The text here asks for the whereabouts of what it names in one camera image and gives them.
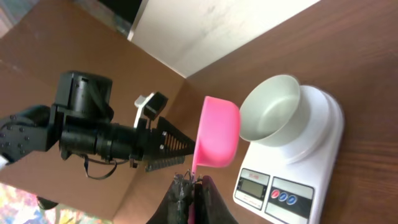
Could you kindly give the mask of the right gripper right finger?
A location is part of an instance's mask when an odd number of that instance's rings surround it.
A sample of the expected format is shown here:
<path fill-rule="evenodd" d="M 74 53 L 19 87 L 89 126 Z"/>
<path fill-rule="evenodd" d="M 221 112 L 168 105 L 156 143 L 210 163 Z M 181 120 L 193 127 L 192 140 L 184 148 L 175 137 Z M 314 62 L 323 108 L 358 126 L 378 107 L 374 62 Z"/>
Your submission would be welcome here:
<path fill-rule="evenodd" d="M 209 175 L 195 184 L 194 224 L 238 224 Z"/>

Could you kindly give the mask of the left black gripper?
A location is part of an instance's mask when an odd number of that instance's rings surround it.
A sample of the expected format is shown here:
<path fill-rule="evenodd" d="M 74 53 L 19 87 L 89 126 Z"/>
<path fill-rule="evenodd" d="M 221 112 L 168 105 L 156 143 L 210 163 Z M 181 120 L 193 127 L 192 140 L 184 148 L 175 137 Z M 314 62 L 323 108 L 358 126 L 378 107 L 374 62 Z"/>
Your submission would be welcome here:
<path fill-rule="evenodd" d="M 164 117 L 160 117 L 156 128 L 151 120 L 139 118 L 134 127 L 133 148 L 130 167 L 138 168 L 146 163 L 146 172 L 163 169 L 185 162 L 185 156 L 195 150 L 195 141 L 184 135 Z"/>

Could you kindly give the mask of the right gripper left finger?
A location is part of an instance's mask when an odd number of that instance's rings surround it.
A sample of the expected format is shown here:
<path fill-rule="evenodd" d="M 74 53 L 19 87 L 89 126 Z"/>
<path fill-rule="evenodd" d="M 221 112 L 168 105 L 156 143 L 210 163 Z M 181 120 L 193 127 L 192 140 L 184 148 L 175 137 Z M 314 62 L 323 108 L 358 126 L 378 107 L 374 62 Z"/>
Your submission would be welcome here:
<path fill-rule="evenodd" d="M 194 184 L 182 174 L 175 174 L 164 198 L 147 224 L 187 224 L 193 202 Z"/>

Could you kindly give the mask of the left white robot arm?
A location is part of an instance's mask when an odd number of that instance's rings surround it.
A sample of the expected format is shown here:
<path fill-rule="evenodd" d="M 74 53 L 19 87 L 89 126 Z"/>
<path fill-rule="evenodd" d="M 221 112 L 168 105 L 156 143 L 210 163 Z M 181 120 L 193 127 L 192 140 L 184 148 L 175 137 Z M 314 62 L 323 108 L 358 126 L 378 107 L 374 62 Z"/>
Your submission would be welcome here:
<path fill-rule="evenodd" d="M 51 106 L 32 106 L 1 118 L 1 167 L 55 144 L 63 160 L 76 155 L 85 168 L 97 155 L 102 165 L 136 168 L 145 162 L 151 172 L 182 164 L 193 154 L 194 140 L 160 116 L 168 101 L 160 92 L 137 99 L 132 126 L 113 123 L 112 85 L 106 77 L 69 71 L 61 74 Z"/>

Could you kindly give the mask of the pink measuring scoop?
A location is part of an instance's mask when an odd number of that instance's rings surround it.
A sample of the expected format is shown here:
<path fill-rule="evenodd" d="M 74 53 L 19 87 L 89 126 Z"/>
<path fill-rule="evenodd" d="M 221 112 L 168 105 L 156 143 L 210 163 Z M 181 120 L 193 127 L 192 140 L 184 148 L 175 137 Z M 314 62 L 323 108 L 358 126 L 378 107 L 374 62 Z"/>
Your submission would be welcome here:
<path fill-rule="evenodd" d="M 193 203 L 189 207 L 188 223 L 194 223 L 195 184 L 201 178 L 198 166 L 226 167 L 235 157 L 239 141 L 240 115 L 238 107 L 227 100 L 206 96 L 200 115 L 191 168 Z"/>

